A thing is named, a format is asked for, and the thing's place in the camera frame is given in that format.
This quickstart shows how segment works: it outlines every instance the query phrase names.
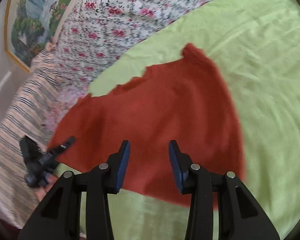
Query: striped fabric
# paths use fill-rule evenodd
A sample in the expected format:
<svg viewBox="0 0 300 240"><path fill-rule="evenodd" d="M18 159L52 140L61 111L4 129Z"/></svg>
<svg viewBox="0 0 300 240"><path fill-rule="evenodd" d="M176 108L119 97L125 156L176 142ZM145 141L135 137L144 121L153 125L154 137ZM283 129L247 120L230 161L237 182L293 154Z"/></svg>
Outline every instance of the striped fabric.
<svg viewBox="0 0 300 240"><path fill-rule="evenodd" d="M59 91L61 76L54 68L54 47L32 60L31 74L19 88L0 124L0 210L16 227L23 227L38 201L24 180L26 167L19 140L27 135L46 150L51 136L42 124Z"/></svg>

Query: green sheet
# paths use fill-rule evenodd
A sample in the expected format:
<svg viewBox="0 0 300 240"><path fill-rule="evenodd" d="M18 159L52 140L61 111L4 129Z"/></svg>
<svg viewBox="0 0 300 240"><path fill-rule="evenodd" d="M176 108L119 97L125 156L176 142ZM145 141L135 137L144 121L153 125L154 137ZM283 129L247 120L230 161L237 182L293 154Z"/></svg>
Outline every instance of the green sheet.
<svg viewBox="0 0 300 240"><path fill-rule="evenodd" d="M105 95L148 65L174 61L188 42L216 62L230 88L244 135L245 184L283 239L300 219L300 7L295 0L214 0L128 50L90 91ZM184 239L185 207L125 190L109 204L116 240Z"/></svg>

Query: silver screw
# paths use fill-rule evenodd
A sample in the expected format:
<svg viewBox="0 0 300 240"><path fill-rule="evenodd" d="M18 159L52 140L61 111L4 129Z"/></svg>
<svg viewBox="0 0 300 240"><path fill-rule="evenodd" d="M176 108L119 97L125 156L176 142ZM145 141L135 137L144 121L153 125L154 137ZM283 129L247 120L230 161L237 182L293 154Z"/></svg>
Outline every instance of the silver screw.
<svg viewBox="0 0 300 240"><path fill-rule="evenodd" d="M63 176L67 179L70 178L72 176L72 172L71 171L66 171Z"/></svg>
<svg viewBox="0 0 300 240"><path fill-rule="evenodd" d="M227 176L231 179L233 179L235 177L235 173L233 171L228 171L227 172Z"/></svg>
<svg viewBox="0 0 300 240"><path fill-rule="evenodd" d="M196 164L196 163L193 163L193 164L191 164L191 169L193 169L193 170L195 170L195 171L197 171L198 169L200 169L200 165L199 164Z"/></svg>
<svg viewBox="0 0 300 240"><path fill-rule="evenodd" d="M109 167L108 163L101 163L99 165L100 170L106 170L106 169L108 169L108 167Z"/></svg>

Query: picture frame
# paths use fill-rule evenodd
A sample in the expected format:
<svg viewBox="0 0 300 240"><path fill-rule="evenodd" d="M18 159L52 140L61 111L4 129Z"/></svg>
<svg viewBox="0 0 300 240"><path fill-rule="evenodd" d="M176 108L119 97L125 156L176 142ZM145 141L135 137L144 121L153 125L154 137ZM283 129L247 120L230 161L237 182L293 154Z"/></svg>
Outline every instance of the picture frame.
<svg viewBox="0 0 300 240"><path fill-rule="evenodd" d="M77 0L8 0L4 19L4 49L19 67L30 72L31 60L54 43Z"/></svg>

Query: floral fabric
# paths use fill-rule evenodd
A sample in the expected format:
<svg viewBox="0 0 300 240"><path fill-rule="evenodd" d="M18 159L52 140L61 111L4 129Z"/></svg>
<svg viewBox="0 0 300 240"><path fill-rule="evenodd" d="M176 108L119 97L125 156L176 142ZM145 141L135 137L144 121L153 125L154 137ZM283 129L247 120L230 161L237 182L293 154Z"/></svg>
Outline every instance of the floral fabric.
<svg viewBox="0 0 300 240"><path fill-rule="evenodd" d="M64 82L60 100L47 117L48 126L56 127L78 90L83 91L125 51L209 1L78 0L56 48L56 69Z"/></svg>

